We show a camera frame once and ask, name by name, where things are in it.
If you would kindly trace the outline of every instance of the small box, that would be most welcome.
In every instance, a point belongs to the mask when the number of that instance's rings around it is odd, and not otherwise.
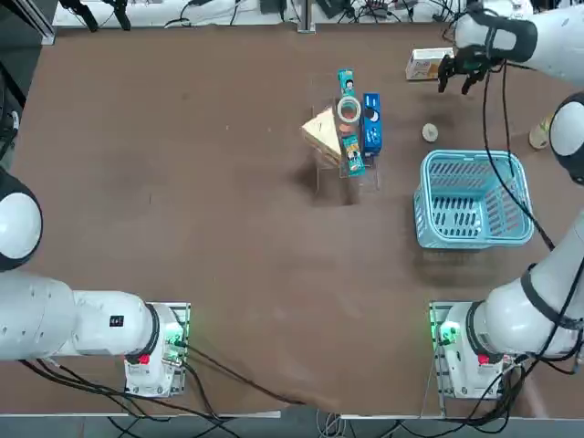
[[[340,96],[342,98],[345,96],[355,96],[355,84],[353,80],[352,68],[342,68],[339,70]]]
[[[405,68],[405,78],[408,80],[438,79],[438,67],[444,56],[454,57],[451,47],[445,48],[415,48]]]
[[[380,154],[383,145],[381,137],[381,104],[378,93],[363,94],[361,104],[361,148],[364,157]]]

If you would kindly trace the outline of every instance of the floor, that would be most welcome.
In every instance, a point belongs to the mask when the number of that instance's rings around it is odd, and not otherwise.
[[[56,0],[37,0],[43,12],[52,17]],[[40,52],[40,38],[26,25],[10,16],[5,10],[0,10],[0,59],[12,72],[17,83],[24,92],[30,86],[37,58]],[[120,418],[118,423],[129,425],[131,419]],[[358,420],[353,421],[356,438],[380,437],[391,428],[391,420]],[[453,428],[451,424],[412,420],[407,423],[417,433],[435,434]],[[205,420],[192,417],[174,418],[168,423],[141,420],[132,428],[139,437],[194,437],[197,433],[209,427]],[[238,435],[248,437],[314,437],[318,436],[316,427],[316,412],[311,408],[291,408],[282,412],[282,418],[275,419],[237,419],[228,423],[228,427]],[[548,437],[578,436],[582,434],[582,422],[574,421],[528,421],[514,420],[509,423],[501,436],[512,437]],[[59,436],[60,438],[108,438],[120,435],[106,418],[89,417],[0,417],[0,430],[3,438],[27,438],[34,436]],[[466,428],[457,433],[460,437],[478,436],[480,433]],[[404,430],[397,431],[393,436],[408,436]],[[205,436],[218,438],[228,436],[222,431],[213,431]],[[345,436],[351,437],[350,428]]]

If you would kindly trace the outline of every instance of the brown table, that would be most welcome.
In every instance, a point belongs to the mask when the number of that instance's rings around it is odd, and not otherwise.
[[[321,26],[315,36],[291,26],[60,35],[43,48],[17,144],[14,174],[38,196],[46,225],[26,269],[74,288],[189,301],[193,342],[274,391],[334,412],[419,415],[429,301],[486,297],[547,251],[538,236],[474,253],[424,252],[416,242],[423,157],[483,144],[481,85],[464,97],[461,79],[443,95],[436,83],[404,80],[411,50],[444,46],[440,33],[416,25]],[[358,92],[380,92],[385,145],[381,189],[331,206],[314,199],[298,128],[315,75],[342,67],[355,68]],[[513,151],[556,241],[582,192],[551,151],[530,149],[527,132],[570,91],[509,72]],[[502,149],[500,77],[490,96],[491,142]],[[426,122],[440,130],[434,145],[422,140]],[[123,383],[119,358],[68,363]],[[1,412],[117,412],[16,364],[0,371]],[[220,412],[282,406],[208,368],[201,374]],[[583,416],[582,379],[542,367],[515,414]],[[174,401],[201,406],[192,388]],[[424,414],[439,414],[434,379]]]

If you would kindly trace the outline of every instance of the roll of tape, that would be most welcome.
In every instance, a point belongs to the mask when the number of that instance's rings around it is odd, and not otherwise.
[[[353,117],[349,118],[343,115],[342,110],[345,107],[350,107],[355,110],[355,114],[353,115]],[[344,123],[352,124],[358,122],[359,118],[361,117],[361,104],[354,96],[343,96],[339,100],[339,104],[337,105],[337,115],[339,116],[339,119]]]

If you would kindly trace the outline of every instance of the plastic basket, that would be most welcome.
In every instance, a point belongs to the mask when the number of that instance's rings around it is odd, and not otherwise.
[[[506,186],[531,212],[523,166],[506,151],[491,156]],[[433,151],[422,162],[413,196],[416,234],[424,248],[520,246],[533,235],[531,220],[498,181],[485,151]]]

